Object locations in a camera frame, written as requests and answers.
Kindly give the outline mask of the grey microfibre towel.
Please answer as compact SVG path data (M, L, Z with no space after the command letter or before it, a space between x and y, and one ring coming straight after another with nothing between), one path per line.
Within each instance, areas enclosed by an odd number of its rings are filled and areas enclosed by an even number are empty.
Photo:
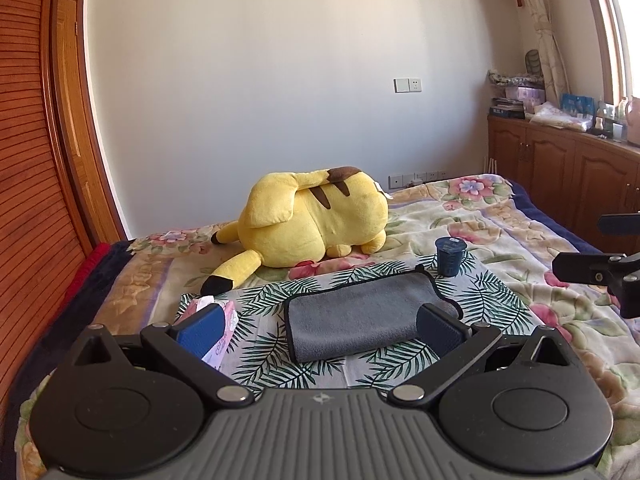
M283 304L288 354L295 363L309 363L420 341L416 314L424 304L462 322L461 307L440 293L424 266L295 295Z

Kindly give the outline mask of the pink tissue box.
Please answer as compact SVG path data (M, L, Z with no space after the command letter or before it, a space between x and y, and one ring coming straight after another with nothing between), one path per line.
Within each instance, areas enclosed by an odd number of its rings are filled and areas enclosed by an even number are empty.
M232 300L196 298L178 317L174 338L183 349L220 370L238 323L239 315Z

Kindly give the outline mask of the wooden side cabinet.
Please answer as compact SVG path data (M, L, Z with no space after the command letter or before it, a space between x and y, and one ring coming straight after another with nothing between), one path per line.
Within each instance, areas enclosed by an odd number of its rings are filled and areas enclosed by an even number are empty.
M488 167L533 204L604 252L638 252L636 236L604 235L604 214L639 210L639 149L590 133L489 115Z

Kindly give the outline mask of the palm leaf print cloth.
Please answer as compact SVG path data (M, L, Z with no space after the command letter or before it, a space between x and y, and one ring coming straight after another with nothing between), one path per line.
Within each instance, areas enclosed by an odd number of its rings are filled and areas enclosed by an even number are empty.
M290 280L260 276L218 297L185 294L179 322L212 316L179 344L254 393L265 388L387 391L445 355L446 330L418 333L431 304L467 326L484 322L508 336L539 320L495 274L466 256L453 278L433 257L367 263L326 274L296 269Z

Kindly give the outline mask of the floral bed quilt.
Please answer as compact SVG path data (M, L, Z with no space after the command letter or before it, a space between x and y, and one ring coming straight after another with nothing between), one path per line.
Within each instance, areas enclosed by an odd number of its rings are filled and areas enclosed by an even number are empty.
M393 344L349 358L292 364L286 356L282 301L293 292L398 273L423 263L435 274L437 237L468 244L456 278L436 278L463 309L465 321L495 321L506 333L539 320L566 337L611 405L611 443L597 470L607 479L639 479L639 321L618 315L617 299L602 287L569 285L551 271L552 257L578 249L532 206L522 188L493 174L461 177L395 193L386 243L372 256L299 263L293 269L260 268L236 290L239 324L222 370L260 393L262 387L375 387L386 393L411 373L435 363L422 342ZM205 274L240 251L215 247L220 228L167 231L134 240L132 259L117 275L96 320L116 334L146 322L173 321L198 293Z

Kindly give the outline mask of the blue picture card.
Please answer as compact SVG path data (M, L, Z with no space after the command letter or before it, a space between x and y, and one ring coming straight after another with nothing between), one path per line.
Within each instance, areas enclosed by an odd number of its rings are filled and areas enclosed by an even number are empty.
M572 117L593 120L593 116L596 114L596 102L591 96L563 93L560 105L561 110Z

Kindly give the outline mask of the white plastic bag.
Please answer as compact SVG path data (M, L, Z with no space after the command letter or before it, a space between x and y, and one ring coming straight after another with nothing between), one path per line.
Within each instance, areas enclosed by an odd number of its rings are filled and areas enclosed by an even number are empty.
M592 117L577 117L563 112L550 102L544 102L535 107L535 113L529 118L533 124L568 129L577 132L587 132L592 127Z

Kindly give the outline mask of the red blanket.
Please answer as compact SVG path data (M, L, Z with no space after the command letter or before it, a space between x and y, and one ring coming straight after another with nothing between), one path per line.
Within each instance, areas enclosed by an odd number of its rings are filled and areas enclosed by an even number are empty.
M60 303L60 309L64 310L68 304L74 299L74 297L81 290L81 287L85 285L90 274L94 269L102 262L102 260L111 251L112 245L107 243L100 243L96 245L96 248L85 258L77 269L72 281L66 288L65 294Z

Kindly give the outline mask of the dark blue blanket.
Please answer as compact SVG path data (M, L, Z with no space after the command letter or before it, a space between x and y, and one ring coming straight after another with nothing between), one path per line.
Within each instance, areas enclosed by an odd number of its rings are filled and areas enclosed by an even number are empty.
M88 277L85 285L64 309L58 309L44 332L18 369L9 388L8 414L1 427L1 471L14 474L13 442L17 434L20 405L40 380L52 372L80 333L89 325L110 292L118 274L132 258L128 240L111 244L112 249Z

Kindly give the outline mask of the floral beige curtain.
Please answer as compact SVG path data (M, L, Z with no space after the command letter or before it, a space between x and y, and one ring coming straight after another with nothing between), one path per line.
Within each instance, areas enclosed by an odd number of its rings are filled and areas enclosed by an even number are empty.
M524 3L533 21L547 100L559 105L562 95L568 92L568 81L564 60L555 37L550 1L524 0Z

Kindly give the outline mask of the pink storage box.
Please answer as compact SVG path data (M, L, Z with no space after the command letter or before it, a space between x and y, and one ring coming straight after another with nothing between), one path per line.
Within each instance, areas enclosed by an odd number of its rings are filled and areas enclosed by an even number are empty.
M534 114L535 108L546 102L546 92L544 89L530 88L523 86L506 87L504 94L507 99L521 101L524 110L528 114Z

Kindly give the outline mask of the stack of books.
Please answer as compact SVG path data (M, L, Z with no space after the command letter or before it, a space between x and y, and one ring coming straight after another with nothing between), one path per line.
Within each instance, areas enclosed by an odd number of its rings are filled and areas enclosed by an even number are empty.
M522 101L508 98L492 98L489 114L501 118L521 119L526 118L525 106Z

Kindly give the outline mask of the wooden panel door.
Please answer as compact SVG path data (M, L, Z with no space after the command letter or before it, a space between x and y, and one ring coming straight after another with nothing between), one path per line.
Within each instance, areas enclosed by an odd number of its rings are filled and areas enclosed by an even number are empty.
M53 14L55 99L67 166L93 246L126 238L107 180L94 124L84 36L84 0L56 0Z

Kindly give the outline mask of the white wall power strip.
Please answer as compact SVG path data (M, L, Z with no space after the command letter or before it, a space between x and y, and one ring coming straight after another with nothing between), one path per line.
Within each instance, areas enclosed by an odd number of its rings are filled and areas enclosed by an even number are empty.
M448 177L445 170L414 172L413 174L392 174L387 178L390 190L400 190L401 188L412 188L428 182L444 180Z

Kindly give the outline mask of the white wall switch socket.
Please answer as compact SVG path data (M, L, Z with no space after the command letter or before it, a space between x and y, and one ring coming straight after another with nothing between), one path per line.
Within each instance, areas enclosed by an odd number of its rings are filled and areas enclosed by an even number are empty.
M422 81L420 78L395 78L394 89L396 93L421 92Z

